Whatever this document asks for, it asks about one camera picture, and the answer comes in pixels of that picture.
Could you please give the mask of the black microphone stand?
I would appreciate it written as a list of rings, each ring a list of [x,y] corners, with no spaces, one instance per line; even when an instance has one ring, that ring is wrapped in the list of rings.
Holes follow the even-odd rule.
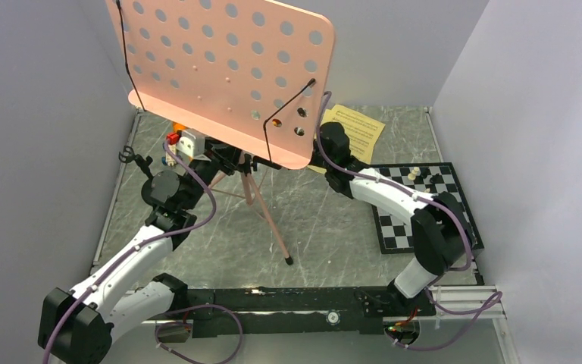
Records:
[[[153,163],[154,159],[148,155],[146,157],[136,154],[133,147],[129,145],[125,145],[122,150],[118,153],[118,159],[123,164],[131,164],[135,163],[140,171],[149,179],[153,178],[153,174],[151,171],[151,164]]]

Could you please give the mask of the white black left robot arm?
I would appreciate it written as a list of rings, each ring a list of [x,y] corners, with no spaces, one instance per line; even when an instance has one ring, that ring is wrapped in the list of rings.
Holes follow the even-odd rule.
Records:
[[[169,275],[154,277],[133,294],[131,285],[154,264],[170,255],[189,236],[207,224],[191,214],[202,195],[212,196],[210,183],[219,172],[232,174],[242,151],[217,140],[204,144],[203,160],[174,160],[185,174],[165,170],[152,173],[152,158],[125,146],[118,157],[124,164],[136,163],[147,180],[141,189],[152,211],[134,238],[105,265],[69,290],[55,288],[43,300],[38,345],[42,361],[100,363],[112,344],[147,319],[165,315],[173,325],[186,326],[185,312],[200,311],[201,320],[217,311],[231,311],[214,303],[213,297],[189,295],[187,284]]]

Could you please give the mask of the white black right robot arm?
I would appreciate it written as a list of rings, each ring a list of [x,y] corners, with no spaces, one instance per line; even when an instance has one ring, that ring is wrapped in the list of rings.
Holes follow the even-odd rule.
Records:
[[[335,192],[367,202],[411,228],[414,257],[388,286],[387,302],[395,314],[408,314],[422,291],[453,270],[462,256],[471,258],[473,242],[461,203],[448,192],[407,187],[361,162],[351,154],[341,124],[317,126],[311,163],[324,168]]]

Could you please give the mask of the pink music stand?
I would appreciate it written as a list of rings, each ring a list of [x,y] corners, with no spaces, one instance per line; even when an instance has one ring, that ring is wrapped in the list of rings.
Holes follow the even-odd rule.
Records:
[[[335,43],[323,15],[275,1],[109,1],[132,105],[243,151],[306,167]]]

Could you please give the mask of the orange toy microphone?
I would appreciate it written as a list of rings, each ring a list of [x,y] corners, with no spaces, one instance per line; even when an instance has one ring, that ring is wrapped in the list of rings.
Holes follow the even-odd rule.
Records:
[[[178,132],[180,132],[181,130],[185,130],[185,129],[186,129],[186,126],[184,126],[184,125],[182,125],[182,124],[178,124],[178,123],[176,123],[176,122],[172,122],[172,123],[171,123],[171,125],[172,125],[172,131],[173,131],[174,133],[178,133]]]

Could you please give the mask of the yellow sheet music page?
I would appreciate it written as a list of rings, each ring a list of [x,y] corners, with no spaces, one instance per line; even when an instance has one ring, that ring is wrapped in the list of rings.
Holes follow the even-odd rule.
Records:
[[[385,128],[384,123],[344,105],[335,105],[327,109],[322,117],[322,123],[327,122],[341,124],[350,140],[352,155],[364,163],[371,163],[374,147]]]

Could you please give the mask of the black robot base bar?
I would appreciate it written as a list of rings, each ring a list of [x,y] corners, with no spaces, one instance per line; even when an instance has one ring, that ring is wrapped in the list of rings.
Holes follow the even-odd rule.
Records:
[[[425,294],[399,297],[385,286],[190,289],[157,319],[187,321],[194,338],[225,334],[354,331],[383,334],[401,321],[437,313]]]

